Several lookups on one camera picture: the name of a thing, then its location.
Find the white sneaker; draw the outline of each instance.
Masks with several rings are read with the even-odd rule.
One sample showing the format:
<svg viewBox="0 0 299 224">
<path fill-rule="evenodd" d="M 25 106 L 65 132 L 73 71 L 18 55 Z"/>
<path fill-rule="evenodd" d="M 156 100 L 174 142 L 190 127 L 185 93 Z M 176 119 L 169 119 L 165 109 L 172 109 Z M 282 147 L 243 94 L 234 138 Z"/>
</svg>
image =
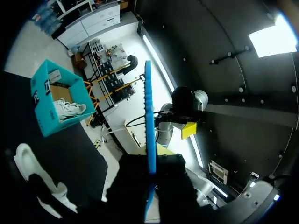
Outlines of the white sneaker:
<svg viewBox="0 0 299 224">
<path fill-rule="evenodd" d="M 56 112 L 60 120 L 67 119 L 69 117 L 75 117 L 81 115 L 86 110 L 85 104 L 77 104 L 66 102 L 64 99 L 54 101 Z"/>
<path fill-rule="evenodd" d="M 51 191 L 52 195 L 64 206 L 77 213 L 77 206 L 70 202 L 70 200 L 67 198 L 66 185 L 61 182 L 58 183 L 57 186 L 55 185 L 50 175 L 39 164 L 29 145 L 22 143 L 17 147 L 14 156 L 14 162 L 16 163 L 19 172 L 26 181 L 29 180 L 29 177 L 32 174 L 39 175 Z M 61 215 L 56 210 L 54 210 L 51 205 L 43 203 L 39 197 L 37 197 L 37 199 L 40 205 L 47 212 L 57 218 L 61 218 Z"/>
</svg>

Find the drawer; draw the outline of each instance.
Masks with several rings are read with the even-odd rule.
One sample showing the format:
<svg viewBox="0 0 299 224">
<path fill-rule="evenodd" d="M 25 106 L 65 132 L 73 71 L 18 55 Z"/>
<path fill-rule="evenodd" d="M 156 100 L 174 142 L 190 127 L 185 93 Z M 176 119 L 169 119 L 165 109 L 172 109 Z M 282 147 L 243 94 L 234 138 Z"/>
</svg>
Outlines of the drawer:
<svg viewBox="0 0 299 224">
<path fill-rule="evenodd" d="M 72 47 L 75 47 L 78 43 L 85 40 L 86 38 L 88 38 L 88 35 L 87 35 L 86 31 L 84 30 L 84 31 L 78 33 L 77 35 L 73 36 L 71 39 L 66 41 L 64 44 L 69 49 L 71 49 Z"/>
<path fill-rule="evenodd" d="M 87 28 L 86 31 L 87 31 L 88 35 L 91 36 L 97 32 L 100 32 L 100 31 L 108 28 L 108 27 L 119 24 L 120 22 L 121 22 L 120 16 L 118 15 L 118 16 L 109 18 L 105 21 L 98 22 L 98 23 L 94 24 L 93 26 Z"/>
<path fill-rule="evenodd" d="M 79 21 L 79 22 L 75 23 L 74 25 L 72 25 L 70 28 L 68 28 L 66 31 L 64 31 L 64 33 L 58 37 L 58 40 L 60 40 L 62 43 L 65 43 L 69 39 L 71 39 L 74 36 L 76 36 L 77 34 L 81 33 L 82 31 L 85 31 L 85 30 L 84 30 L 82 23 Z"/>
<path fill-rule="evenodd" d="M 100 21 L 106 20 L 108 18 L 114 17 L 120 14 L 120 6 L 115 3 L 112 5 L 108 5 L 107 8 L 101 8 L 99 12 L 95 12 L 94 14 L 82 19 L 82 24 L 87 29 L 92 25 L 99 23 Z"/>
</svg>

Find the ceiling light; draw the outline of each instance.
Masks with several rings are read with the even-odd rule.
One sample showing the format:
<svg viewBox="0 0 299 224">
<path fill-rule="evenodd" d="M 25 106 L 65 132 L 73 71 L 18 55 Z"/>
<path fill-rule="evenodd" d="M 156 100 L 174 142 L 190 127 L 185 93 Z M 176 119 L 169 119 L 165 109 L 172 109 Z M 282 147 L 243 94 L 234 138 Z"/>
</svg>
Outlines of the ceiling light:
<svg viewBox="0 0 299 224">
<path fill-rule="evenodd" d="M 217 204 L 217 197 L 214 196 L 214 204 Z"/>
<path fill-rule="evenodd" d="M 219 191 L 223 196 L 228 197 L 228 195 L 226 193 L 223 192 L 223 190 L 221 190 L 220 188 L 218 188 L 215 184 L 214 187 L 217 191 Z"/>
<path fill-rule="evenodd" d="M 150 44 L 150 41 L 148 40 L 146 35 L 143 35 L 143 40 L 144 40 L 145 44 L 148 46 L 149 51 L 151 52 L 151 54 L 152 54 L 153 58 L 155 59 L 157 65 L 159 66 L 159 68 L 160 68 L 160 70 L 161 70 L 161 72 L 162 72 L 162 74 L 163 74 L 163 76 L 164 76 L 164 78 L 165 78 L 165 80 L 168 84 L 168 87 L 170 88 L 171 92 L 173 92 L 174 91 L 173 84 L 172 84 L 172 82 L 169 78 L 169 75 L 167 74 L 164 66 L 162 65 L 162 62 L 161 62 L 160 58 L 158 57 L 158 54 L 155 52 L 153 46 Z"/>
<path fill-rule="evenodd" d="M 277 201 L 280 198 L 280 195 L 275 195 L 275 197 L 273 198 L 275 201 Z"/>
<path fill-rule="evenodd" d="M 297 39 L 283 15 L 277 16 L 275 26 L 248 35 L 258 57 L 296 52 Z"/>
<path fill-rule="evenodd" d="M 201 156 L 200 156 L 200 154 L 199 154 L 199 149 L 198 149 L 198 145 L 197 145 L 197 143 L 196 143 L 194 134 L 190 136 L 190 139 L 191 139 L 191 142 L 192 142 L 192 145 L 193 145 L 193 148 L 194 148 L 194 151 L 195 151 L 195 154 L 196 154 L 198 163 L 199 163 L 199 165 L 203 168 L 204 166 L 203 166 L 203 164 L 202 164 Z"/>
</svg>

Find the cyan cardboard box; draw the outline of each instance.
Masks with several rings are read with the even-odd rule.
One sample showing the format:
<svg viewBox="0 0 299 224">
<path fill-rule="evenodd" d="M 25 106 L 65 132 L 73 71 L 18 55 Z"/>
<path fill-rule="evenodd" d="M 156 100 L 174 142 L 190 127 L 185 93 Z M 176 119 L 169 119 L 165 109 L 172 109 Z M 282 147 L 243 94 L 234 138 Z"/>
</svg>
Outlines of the cyan cardboard box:
<svg viewBox="0 0 299 224">
<path fill-rule="evenodd" d="M 56 86 L 53 87 L 49 80 L 49 74 L 57 69 L 60 72 L 60 77 L 55 78 L 57 81 L 52 84 Z M 49 60 L 45 60 L 39 67 L 31 79 L 30 85 L 36 118 L 44 137 L 72 126 L 95 112 L 83 79 Z M 69 92 L 68 97 L 73 102 L 85 104 L 86 110 L 79 116 L 60 121 L 53 102 L 59 97 L 67 98 L 65 92 Z"/>
</svg>

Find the curved dark wall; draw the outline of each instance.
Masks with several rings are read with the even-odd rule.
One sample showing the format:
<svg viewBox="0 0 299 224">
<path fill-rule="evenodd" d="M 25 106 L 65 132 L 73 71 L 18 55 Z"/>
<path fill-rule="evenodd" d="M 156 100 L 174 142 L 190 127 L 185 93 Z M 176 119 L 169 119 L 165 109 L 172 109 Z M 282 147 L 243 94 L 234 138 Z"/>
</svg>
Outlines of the curved dark wall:
<svg viewBox="0 0 299 224">
<path fill-rule="evenodd" d="M 250 172 L 270 175 L 292 128 L 292 138 L 298 135 L 298 104 L 291 85 L 296 83 L 299 57 L 258 58 L 248 35 L 274 25 L 265 5 L 258 0 L 138 0 L 136 10 L 177 85 L 202 89 L 209 96 L 206 124 L 198 129 L 205 166 L 210 159 L 224 167 L 233 164 L 230 183 L 240 191 Z M 245 45 L 252 51 L 209 64 Z M 247 87 L 242 94 L 241 85 Z M 236 110 L 228 112 L 228 106 Z"/>
</svg>

